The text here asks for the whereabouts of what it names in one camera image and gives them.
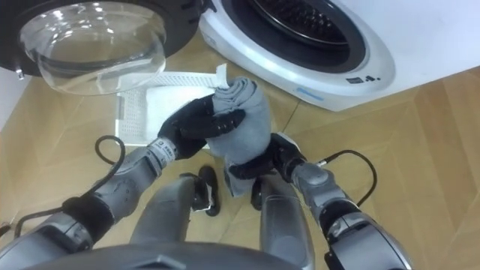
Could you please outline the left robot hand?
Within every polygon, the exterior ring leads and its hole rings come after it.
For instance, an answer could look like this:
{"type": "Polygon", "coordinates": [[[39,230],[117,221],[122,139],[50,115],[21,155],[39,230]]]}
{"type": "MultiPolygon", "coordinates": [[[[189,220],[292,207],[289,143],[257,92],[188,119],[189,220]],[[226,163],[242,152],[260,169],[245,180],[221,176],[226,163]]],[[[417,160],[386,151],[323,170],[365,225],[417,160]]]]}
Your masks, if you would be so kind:
{"type": "Polygon", "coordinates": [[[192,100],[173,113],[161,126],[157,136],[166,138],[175,146],[175,159],[193,157],[206,144],[235,130],[245,119],[243,109],[215,115],[213,95],[192,100]]]}

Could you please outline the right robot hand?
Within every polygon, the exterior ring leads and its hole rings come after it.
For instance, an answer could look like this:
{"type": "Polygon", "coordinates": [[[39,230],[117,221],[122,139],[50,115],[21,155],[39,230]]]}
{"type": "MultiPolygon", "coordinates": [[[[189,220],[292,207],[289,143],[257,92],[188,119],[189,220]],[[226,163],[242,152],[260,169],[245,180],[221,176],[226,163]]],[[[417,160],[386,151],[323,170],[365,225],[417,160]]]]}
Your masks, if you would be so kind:
{"type": "Polygon", "coordinates": [[[272,133],[267,149],[258,157],[241,165],[232,165],[229,172],[238,179],[254,179],[273,172],[292,183],[293,170],[307,162],[297,145],[282,133],[272,133]]]}

